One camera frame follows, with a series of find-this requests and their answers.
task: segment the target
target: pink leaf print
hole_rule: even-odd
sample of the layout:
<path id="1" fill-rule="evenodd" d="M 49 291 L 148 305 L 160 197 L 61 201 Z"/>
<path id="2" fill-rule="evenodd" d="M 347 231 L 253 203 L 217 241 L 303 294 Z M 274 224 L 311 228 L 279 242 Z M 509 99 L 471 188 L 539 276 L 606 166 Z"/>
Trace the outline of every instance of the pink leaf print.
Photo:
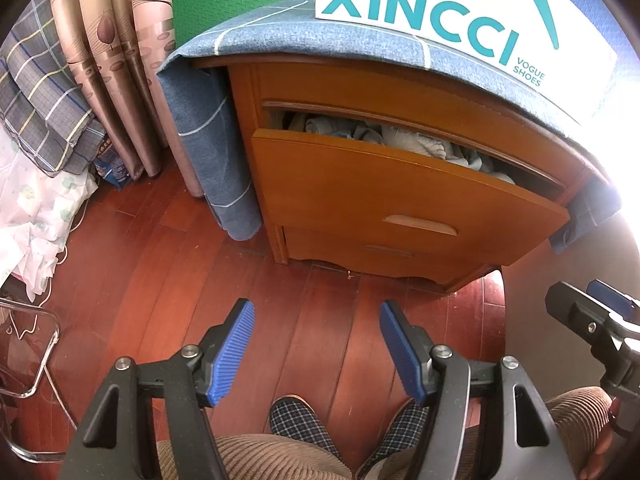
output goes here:
<path id="1" fill-rule="evenodd" d="M 116 28 L 113 26 L 111 17 L 106 12 L 100 18 L 100 23 L 98 23 L 98 28 L 95 33 L 101 42 L 106 43 L 109 46 L 116 39 Z"/>

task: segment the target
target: plaid slipper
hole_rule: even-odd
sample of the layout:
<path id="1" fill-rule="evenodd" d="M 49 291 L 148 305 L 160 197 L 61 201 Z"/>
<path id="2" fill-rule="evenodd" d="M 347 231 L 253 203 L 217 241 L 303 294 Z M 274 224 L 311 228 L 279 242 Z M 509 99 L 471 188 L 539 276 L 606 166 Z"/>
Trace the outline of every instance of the plaid slipper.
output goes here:
<path id="1" fill-rule="evenodd" d="M 364 478 L 376 462 L 380 462 L 393 453 L 417 446 L 422 428 L 427 421 L 427 414 L 428 409 L 422 410 L 415 405 L 413 399 L 408 400 L 391 421 L 380 445 L 356 471 L 356 480 Z"/>
<path id="2" fill-rule="evenodd" d="M 303 399 L 288 395 L 276 400 L 269 411 L 271 433 L 315 444 L 344 462 L 328 431 Z"/>

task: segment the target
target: wooden cabinet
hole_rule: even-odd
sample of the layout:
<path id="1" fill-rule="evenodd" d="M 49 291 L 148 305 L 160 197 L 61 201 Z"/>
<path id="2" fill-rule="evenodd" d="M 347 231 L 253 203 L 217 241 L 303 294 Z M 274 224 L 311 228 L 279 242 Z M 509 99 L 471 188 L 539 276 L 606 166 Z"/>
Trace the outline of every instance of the wooden cabinet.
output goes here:
<path id="1" fill-rule="evenodd" d="M 577 148 L 516 108 L 435 73 L 287 54 L 228 66 L 260 208 L 278 262 L 420 276 L 455 290 L 509 265 L 564 225 L 594 175 Z M 288 110 L 402 126 L 507 164 L 518 186 L 417 153 L 283 130 Z"/>

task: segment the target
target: bolt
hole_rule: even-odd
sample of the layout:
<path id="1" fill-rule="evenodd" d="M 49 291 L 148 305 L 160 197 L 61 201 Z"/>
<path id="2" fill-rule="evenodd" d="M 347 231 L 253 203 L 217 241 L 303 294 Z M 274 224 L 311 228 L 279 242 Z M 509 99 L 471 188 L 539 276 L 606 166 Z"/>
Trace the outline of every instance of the bolt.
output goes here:
<path id="1" fill-rule="evenodd" d="M 116 370 L 128 370 L 131 366 L 131 357 L 118 357 L 116 359 Z"/>
<path id="2" fill-rule="evenodd" d="M 436 345 L 431 349 L 431 354 L 440 359 L 448 359 L 453 355 L 453 352 L 447 345 Z"/>
<path id="3" fill-rule="evenodd" d="M 187 359 L 191 359 L 192 357 L 196 357 L 199 352 L 200 348 L 198 348 L 198 345 L 185 345 L 182 347 L 182 350 L 180 350 L 180 355 Z"/>
<path id="4" fill-rule="evenodd" d="M 520 366 L 520 363 L 515 357 L 507 355 L 502 358 L 502 366 L 507 368 L 507 370 L 515 370 L 518 366 Z"/>

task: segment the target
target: red wood flooring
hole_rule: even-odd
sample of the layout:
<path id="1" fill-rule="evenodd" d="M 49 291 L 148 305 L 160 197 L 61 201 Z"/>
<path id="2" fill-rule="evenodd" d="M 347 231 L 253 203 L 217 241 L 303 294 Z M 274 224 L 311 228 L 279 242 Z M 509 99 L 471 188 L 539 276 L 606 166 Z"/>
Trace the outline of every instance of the red wood flooring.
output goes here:
<path id="1" fill-rule="evenodd" d="M 184 189 L 173 161 L 159 178 L 117 192 L 102 183 L 68 259 L 56 269 L 47 308 L 62 319 L 50 370 L 76 420 L 101 378 L 127 354 L 137 362 L 167 358 L 198 342 L 234 301 L 256 308 L 254 335 L 230 394 L 210 412 L 217 434 L 268 431 L 271 402 L 304 397 L 356 469 L 374 449 L 406 398 L 378 328 L 378 307 L 395 298 L 408 319 L 467 358 L 495 361 L 504 352 L 500 274 L 450 296 L 422 280 L 348 275 L 321 262 L 274 263 L 264 232 L 235 242 L 203 200 Z M 23 320 L 25 328 L 33 321 Z M 31 336 L 42 348 L 45 322 Z M 33 370 L 36 351 L 12 337 L 8 365 Z M 19 401 L 16 440 L 33 450 L 63 450 L 73 429 L 47 381 Z M 154 404 L 159 438 L 167 437 L 162 401 Z M 32 466 L 53 479 L 58 466 Z"/>

